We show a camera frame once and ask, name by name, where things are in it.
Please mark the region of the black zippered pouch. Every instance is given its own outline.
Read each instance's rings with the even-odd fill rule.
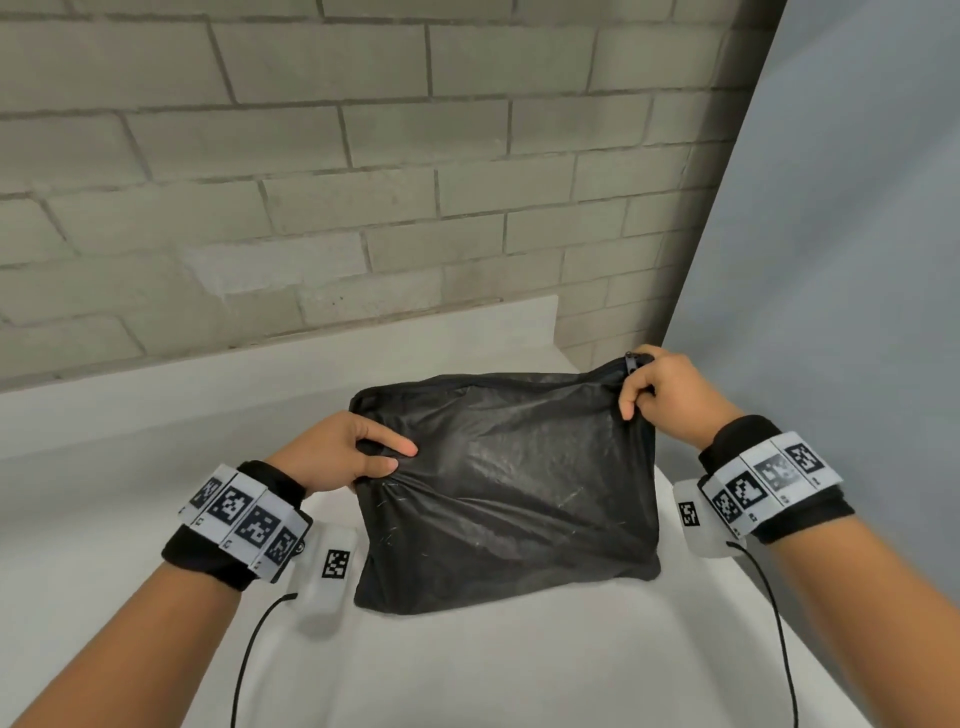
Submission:
[[[646,363],[649,358],[641,358]],[[413,615],[660,574],[654,429],[617,408],[624,359],[581,375],[435,376],[350,411],[413,440],[356,491],[370,536],[354,603]]]

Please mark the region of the person's left arm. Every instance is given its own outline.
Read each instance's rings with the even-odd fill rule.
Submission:
[[[383,425],[340,412],[266,462],[308,494],[396,469],[393,458],[359,452],[359,440],[417,454]],[[176,728],[239,603],[240,592],[213,576],[161,565],[12,728]]]

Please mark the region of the hand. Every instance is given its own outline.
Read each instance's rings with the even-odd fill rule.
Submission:
[[[738,407],[717,392],[697,371],[689,358],[644,344],[634,349],[654,361],[640,367],[623,382],[620,414],[640,414],[658,430],[697,449],[706,449],[724,425],[743,417]],[[655,394],[643,390],[653,386]]]
[[[373,440],[409,457],[417,454],[416,445],[388,427],[351,412],[337,412],[265,462],[296,480],[308,495],[343,488],[362,475],[386,477],[396,470],[395,458],[365,455],[356,448],[358,440]]]

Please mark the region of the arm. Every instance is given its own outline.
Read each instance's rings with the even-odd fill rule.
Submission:
[[[356,449],[364,439],[417,453],[383,425],[340,412],[267,462],[308,494],[392,473],[395,459]],[[212,576],[161,565],[12,728],[176,728],[239,603],[240,592]]]
[[[743,415],[680,354],[624,382],[620,411],[697,449]],[[655,393],[644,391],[653,386]],[[860,519],[821,523],[770,545],[791,586],[851,681],[884,725],[960,726],[960,611]]]

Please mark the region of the qr code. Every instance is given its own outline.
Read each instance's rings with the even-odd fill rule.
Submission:
[[[767,497],[767,492],[756,481],[752,473],[741,473],[731,482],[727,483],[727,490],[736,498],[736,502],[741,508],[750,508],[750,506],[761,502]]]
[[[199,510],[203,510],[206,502],[217,495],[217,491],[220,490],[220,486],[223,484],[223,480],[211,477],[204,483],[203,488],[197,491],[197,494],[190,499],[190,505]]]
[[[240,517],[240,514],[247,510],[247,506],[253,503],[253,496],[238,491],[232,486],[228,486],[223,493],[217,496],[213,504],[207,509],[206,514],[213,518],[233,525]]]
[[[326,553],[322,579],[343,579],[347,577],[347,563],[350,560],[349,551],[338,551],[332,548]]]
[[[808,448],[804,443],[791,445],[789,448],[784,448],[783,451],[786,452],[787,456],[797,464],[797,467],[807,475],[816,473],[826,467],[820,458],[813,454],[813,450]]]
[[[720,491],[720,493],[710,500],[713,505],[716,506],[717,513],[719,513],[727,523],[733,523],[743,515],[743,511],[740,510],[740,507],[733,500],[733,496],[727,493],[727,491]]]
[[[754,470],[773,489],[774,493],[804,479],[790,461],[779,453],[754,465]]]
[[[268,513],[260,506],[254,506],[249,515],[237,526],[234,535],[244,541],[260,547],[267,543],[267,539],[274,535],[280,525],[280,518]]]
[[[680,508],[680,519],[684,522],[684,525],[700,525],[700,519],[697,518],[697,506],[692,500],[677,503],[677,506]]]
[[[296,543],[297,537],[294,536],[293,532],[289,528],[282,528],[264,556],[281,567]]]

